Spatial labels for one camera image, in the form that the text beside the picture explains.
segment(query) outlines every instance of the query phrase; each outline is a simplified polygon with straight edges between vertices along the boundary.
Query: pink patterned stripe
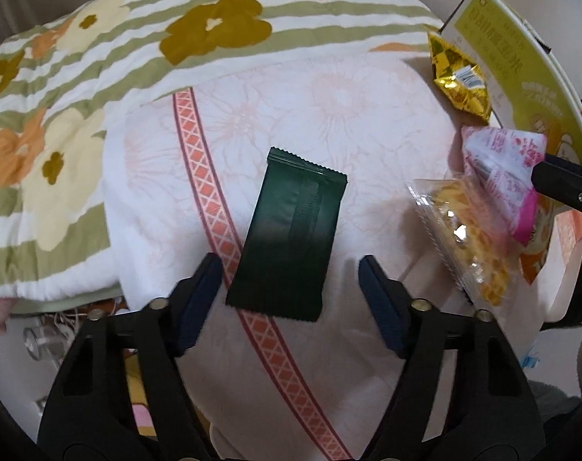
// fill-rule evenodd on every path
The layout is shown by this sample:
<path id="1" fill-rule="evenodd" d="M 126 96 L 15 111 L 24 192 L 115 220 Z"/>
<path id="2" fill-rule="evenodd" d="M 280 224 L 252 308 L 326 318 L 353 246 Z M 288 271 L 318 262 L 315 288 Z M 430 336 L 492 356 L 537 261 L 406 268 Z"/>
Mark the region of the pink patterned stripe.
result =
<path id="1" fill-rule="evenodd" d="M 213 167 L 192 89 L 176 93 L 173 107 L 186 170 L 210 247 L 222 259 L 227 287 L 238 267 L 242 243 Z M 329 461 L 351 454 L 308 388 L 276 322 L 238 310 L 240 321 L 263 367 L 308 436 Z"/>

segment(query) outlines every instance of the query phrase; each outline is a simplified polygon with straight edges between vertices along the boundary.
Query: floral blanket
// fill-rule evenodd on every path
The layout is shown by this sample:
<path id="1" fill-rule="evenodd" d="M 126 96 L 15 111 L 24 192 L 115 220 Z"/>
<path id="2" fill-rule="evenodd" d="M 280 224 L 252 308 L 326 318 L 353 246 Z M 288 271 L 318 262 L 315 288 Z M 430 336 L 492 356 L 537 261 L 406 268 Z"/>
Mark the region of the floral blanket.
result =
<path id="1" fill-rule="evenodd" d="M 418 0 L 95 0 L 0 47 L 0 298 L 118 282 L 101 189 L 112 119 L 298 58 L 425 50 Z"/>

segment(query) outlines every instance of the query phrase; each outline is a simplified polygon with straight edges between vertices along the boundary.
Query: screw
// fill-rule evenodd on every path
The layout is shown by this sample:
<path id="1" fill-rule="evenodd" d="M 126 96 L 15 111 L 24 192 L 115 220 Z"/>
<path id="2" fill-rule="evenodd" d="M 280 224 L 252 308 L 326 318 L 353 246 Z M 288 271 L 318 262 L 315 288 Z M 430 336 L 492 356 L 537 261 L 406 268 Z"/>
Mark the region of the screw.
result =
<path id="1" fill-rule="evenodd" d="M 478 310 L 475 312 L 475 317 L 481 322 L 492 322 L 494 320 L 494 316 L 489 310 Z"/>
<path id="2" fill-rule="evenodd" d="M 102 319 L 106 315 L 107 313 L 104 310 L 101 310 L 100 308 L 95 308 L 88 313 L 88 319 L 91 321 L 98 321 L 99 319 Z"/>
<path id="3" fill-rule="evenodd" d="M 167 298 L 155 298 L 148 304 L 152 310 L 163 310 L 163 308 L 167 307 L 168 305 L 169 301 Z"/>
<path id="4" fill-rule="evenodd" d="M 420 312 L 427 312 L 428 310 L 432 309 L 432 304 L 423 298 L 417 298 L 413 300 L 410 306 L 415 310 L 419 310 Z"/>

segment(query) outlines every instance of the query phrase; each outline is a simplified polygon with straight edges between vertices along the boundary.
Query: green packet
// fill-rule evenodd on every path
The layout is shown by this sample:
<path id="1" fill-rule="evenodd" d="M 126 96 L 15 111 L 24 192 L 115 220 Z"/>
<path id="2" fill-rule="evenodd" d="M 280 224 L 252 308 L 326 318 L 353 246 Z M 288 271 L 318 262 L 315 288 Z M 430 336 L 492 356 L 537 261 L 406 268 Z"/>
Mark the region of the green packet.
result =
<path id="1" fill-rule="evenodd" d="M 346 175 L 272 148 L 226 304 L 316 321 Z"/>

